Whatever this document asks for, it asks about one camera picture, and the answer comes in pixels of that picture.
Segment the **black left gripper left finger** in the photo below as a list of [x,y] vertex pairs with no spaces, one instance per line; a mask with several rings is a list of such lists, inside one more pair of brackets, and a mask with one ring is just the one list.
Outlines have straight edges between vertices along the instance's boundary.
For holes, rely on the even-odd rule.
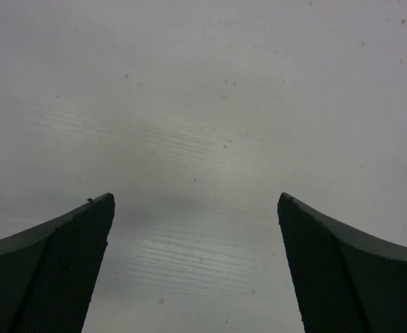
[[114,219],[110,193],[0,239],[0,332],[81,332]]

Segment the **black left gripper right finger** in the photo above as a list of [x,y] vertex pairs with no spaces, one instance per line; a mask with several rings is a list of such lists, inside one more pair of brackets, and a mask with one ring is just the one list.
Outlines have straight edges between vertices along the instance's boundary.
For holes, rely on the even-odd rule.
[[277,214],[305,332],[407,332],[407,247],[287,193]]

